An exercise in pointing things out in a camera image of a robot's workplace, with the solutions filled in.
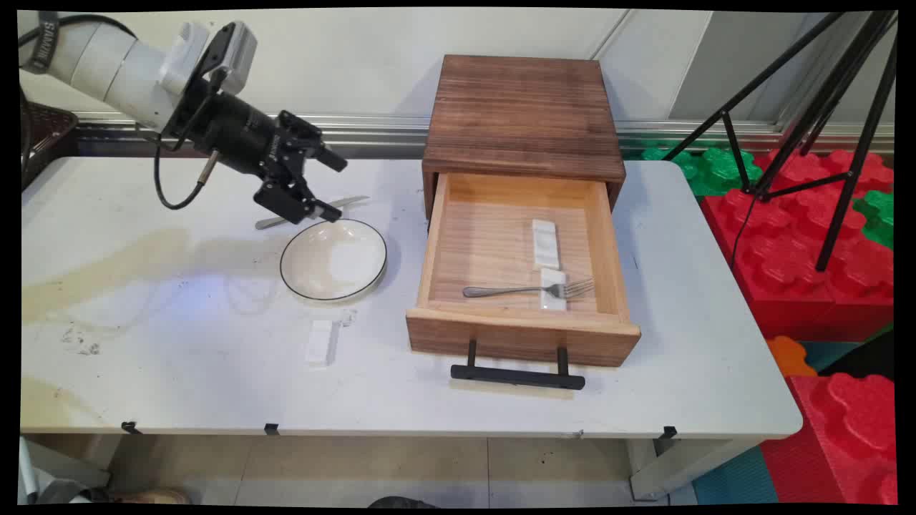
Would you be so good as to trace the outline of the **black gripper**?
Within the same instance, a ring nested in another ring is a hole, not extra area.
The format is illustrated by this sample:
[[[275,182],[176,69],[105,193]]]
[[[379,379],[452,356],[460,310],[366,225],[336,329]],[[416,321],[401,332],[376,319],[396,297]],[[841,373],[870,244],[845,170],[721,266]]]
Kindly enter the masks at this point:
[[[286,110],[269,117],[231,94],[216,94],[204,102],[209,92],[206,79],[194,79],[187,86],[166,126],[168,137],[185,138],[200,153],[217,150],[220,163],[261,179],[254,202],[291,224],[306,218],[336,222],[341,217],[340,209],[314,195],[304,177],[308,159],[334,172],[348,166],[325,144],[321,128]],[[277,130],[281,143],[274,156]]]

